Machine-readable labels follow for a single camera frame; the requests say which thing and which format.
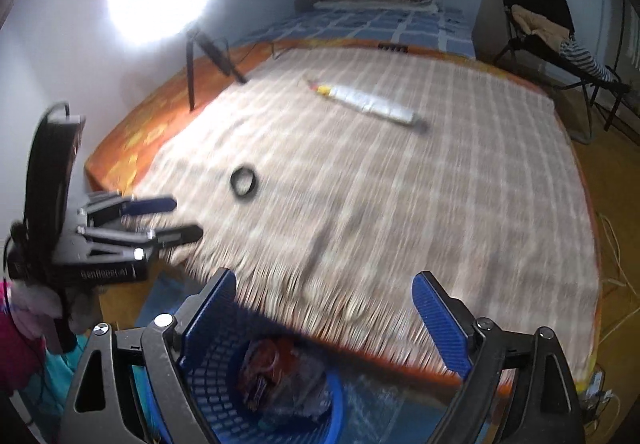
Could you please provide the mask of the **long white snack wrapper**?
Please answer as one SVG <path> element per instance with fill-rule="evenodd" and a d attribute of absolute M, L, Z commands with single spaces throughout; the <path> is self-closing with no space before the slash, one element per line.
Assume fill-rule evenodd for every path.
<path fill-rule="evenodd" d="M 303 77 L 305 85 L 323 99 L 345 106 L 359 114 L 383 119 L 416 131 L 427 131 L 427 122 L 412 108 L 375 94 L 343 85 L 327 84 L 321 80 Z"/>

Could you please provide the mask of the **blue plastic trash basket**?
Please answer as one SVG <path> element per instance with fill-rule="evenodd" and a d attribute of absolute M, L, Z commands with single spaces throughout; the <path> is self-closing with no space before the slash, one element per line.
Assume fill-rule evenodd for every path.
<path fill-rule="evenodd" d="M 359 443 L 364 377 L 329 354 L 231 303 L 191 363 L 186 382 L 223 443 Z"/>

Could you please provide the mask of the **black mini tripod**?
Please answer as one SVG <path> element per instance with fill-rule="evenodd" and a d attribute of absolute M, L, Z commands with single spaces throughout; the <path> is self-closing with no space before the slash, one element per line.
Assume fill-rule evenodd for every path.
<path fill-rule="evenodd" d="M 195 108 L 195 71 L 194 71 L 194 48 L 200 48 L 206 58 L 212 62 L 217 70 L 224 76 L 232 76 L 239 84 L 247 83 L 246 77 L 240 73 L 229 54 L 222 52 L 213 39 L 210 39 L 198 26 L 191 26 L 186 30 L 186 86 L 188 87 L 189 111 Z"/>

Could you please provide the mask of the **blue checkered bed sheet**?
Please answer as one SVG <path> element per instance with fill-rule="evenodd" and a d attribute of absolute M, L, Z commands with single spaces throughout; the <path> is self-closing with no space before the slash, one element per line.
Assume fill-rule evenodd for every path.
<path fill-rule="evenodd" d="M 240 46 L 283 39 L 359 39 L 383 45 L 416 46 L 466 56 L 475 49 L 471 28 L 462 12 L 446 8 L 434 12 L 406 9 L 320 9 L 292 15 L 254 30 Z"/>

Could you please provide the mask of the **black folding chair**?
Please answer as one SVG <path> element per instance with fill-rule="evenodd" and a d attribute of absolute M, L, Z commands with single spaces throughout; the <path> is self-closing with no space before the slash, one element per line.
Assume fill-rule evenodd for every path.
<path fill-rule="evenodd" d="M 578 82 L 565 87 L 558 87 L 558 90 L 582 87 L 582 95 L 585 98 L 589 121 L 589 132 L 592 132 L 591 108 L 596 104 L 597 96 L 601 89 L 611 93 L 615 99 L 608 116 L 605 118 L 603 126 L 605 131 L 611 129 L 620 105 L 634 91 L 631 86 L 623 82 L 622 77 L 617 74 L 613 67 L 598 62 L 590 51 L 576 41 L 563 41 L 560 50 L 555 51 L 538 35 L 530 34 L 513 37 L 495 55 L 494 62 L 497 63 L 506 53 L 515 56 L 518 51 L 526 51 L 548 64 L 561 68 L 564 72 L 570 73 L 578 79 Z"/>

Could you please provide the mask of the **dark cabinet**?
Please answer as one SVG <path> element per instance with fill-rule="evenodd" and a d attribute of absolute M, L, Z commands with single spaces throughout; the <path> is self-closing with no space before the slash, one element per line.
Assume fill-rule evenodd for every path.
<path fill-rule="evenodd" d="M 482 0 L 472 30 L 476 52 L 495 59 L 538 48 L 558 52 L 574 37 L 567 0 Z"/>

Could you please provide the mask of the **clothes on chair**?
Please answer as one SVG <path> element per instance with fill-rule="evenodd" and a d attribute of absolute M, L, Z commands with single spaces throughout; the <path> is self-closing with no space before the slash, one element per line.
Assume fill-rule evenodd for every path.
<path fill-rule="evenodd" d="M 568 28 L 518 4 L 514 4 L 510 12 L 515 24 L 521 30 L 522 39 L 528 41 L 529 45 L 540 47 L 542 53 L 553 52 L 571 67 L 576 67 L 591 77 L 604 82 L 614 82 L 615 76 L 611 70 L 601 64 L 578 42 Z"/>

